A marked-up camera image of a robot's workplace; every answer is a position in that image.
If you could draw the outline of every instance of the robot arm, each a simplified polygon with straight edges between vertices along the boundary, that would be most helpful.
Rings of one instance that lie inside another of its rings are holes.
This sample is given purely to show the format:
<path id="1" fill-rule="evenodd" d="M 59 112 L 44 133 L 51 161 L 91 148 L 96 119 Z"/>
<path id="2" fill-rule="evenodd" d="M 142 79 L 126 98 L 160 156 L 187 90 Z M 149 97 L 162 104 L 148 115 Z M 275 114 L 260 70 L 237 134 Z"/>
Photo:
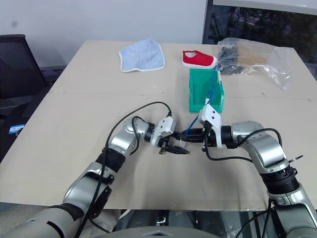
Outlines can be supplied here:
<path id="1" fill-rule="evenodd" d="M 169 137 L 174 133 L 175 121 L 171 116 L 162 119 L 157 126 L 146 123 L 140 118 L 130 119 L 111 140 L 107 152 L 104 150 L 95 162 L 69 187 L 61 205 L 48 207 L 35 215 L 32 219 L 5 234 L 3 238 L 72 238 L 93 199 L 102 170 L 102 158 L 107 154 L 106 167 L 97 199 L 93 205 L 90 218 L 97 217 L 104 208 L 111 194 L 109 187 L 115 179 L 127 156 L 137 145 L 136 134 L 139 139 L 149 142 L 155 147 L 165 150 L 171 149 L 177 154 L 187 154 L 188 151 L 168 144 Z"/>
<path id="2" fill-rule="evenodd" d="M 208 149 L 208 146 L 222 147 L 222 144 L 228 148 L 244 148 L 267 187 L 284 235 L 297 237 L 298 234 L 314 234 L 317 237 L 317 213 L 295 177 L 297 171 L 290 166 L 279 142 L 265 133 L 261 124 L 246 121 L 222 126 L 221 116 L 210 105 L 201 110 L 199 120 L 204 128 L 189 135 L 189 141 L 194 138 L 195 142 L 203 142 L 203 136 L 207 135 L 208 145 L 203 145 L 203 149 Z"/>

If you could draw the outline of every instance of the white shoe sole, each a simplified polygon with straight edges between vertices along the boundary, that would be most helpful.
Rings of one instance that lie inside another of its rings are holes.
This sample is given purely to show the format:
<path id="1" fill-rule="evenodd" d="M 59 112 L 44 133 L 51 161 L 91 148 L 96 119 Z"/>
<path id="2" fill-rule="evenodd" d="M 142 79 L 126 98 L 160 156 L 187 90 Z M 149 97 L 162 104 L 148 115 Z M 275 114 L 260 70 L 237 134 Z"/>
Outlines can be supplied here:
<path id="1" fill-rule="evenodd" d="M 184 61 L 182 62 L 185 67 L 189 67 L 189 68 L 215 68 L 216 65 L 218 64 L 218 59 L 216 57 L 213 57 L 213 62 L 211 63 L 211 65 L 207 65 L 207 66 L 185 63 Z"/>

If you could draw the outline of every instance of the white wall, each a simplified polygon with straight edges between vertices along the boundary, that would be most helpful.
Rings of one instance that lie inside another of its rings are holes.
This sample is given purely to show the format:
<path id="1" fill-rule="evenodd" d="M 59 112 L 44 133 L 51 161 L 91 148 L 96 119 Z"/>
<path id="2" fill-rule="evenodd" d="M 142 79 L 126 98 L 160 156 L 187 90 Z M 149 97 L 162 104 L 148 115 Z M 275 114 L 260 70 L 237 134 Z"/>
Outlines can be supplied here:
<path id="1" fill-rule="evenodd" d="M 202 42 L 206 0 L 0 0 L 0 34 L 25 34 L 40 67 L 85 40 Z"/>

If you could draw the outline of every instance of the blue sticker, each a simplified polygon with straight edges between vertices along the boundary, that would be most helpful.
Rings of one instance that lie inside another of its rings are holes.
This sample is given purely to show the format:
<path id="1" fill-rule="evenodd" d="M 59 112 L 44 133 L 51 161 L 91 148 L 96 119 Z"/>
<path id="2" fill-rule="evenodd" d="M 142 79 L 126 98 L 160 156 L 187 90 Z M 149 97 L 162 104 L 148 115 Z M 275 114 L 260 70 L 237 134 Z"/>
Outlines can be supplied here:
<path id="1" fill-rule="evenodd" d="M 25 124 L 21 124 L 21 125 L 13 125 L 10 127 L 9 130 L 9 134 L 14 134 L 16 132 L 18 132 L 20 129 L 22 129 L 25 126 Z"/>

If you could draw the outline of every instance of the blue cloth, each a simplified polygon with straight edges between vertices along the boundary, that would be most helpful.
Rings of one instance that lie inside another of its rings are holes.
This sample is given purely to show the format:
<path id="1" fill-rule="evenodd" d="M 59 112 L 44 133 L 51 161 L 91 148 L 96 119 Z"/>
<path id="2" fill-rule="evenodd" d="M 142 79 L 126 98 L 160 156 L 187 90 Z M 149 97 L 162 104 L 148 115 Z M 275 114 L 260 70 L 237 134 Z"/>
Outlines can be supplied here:
<path id="1" fill-rule="evenodd" d="M 165 67 L 165 58 L 160 45 L 147 39 L 119 51 L 122 72 L 150 71 Z"/>

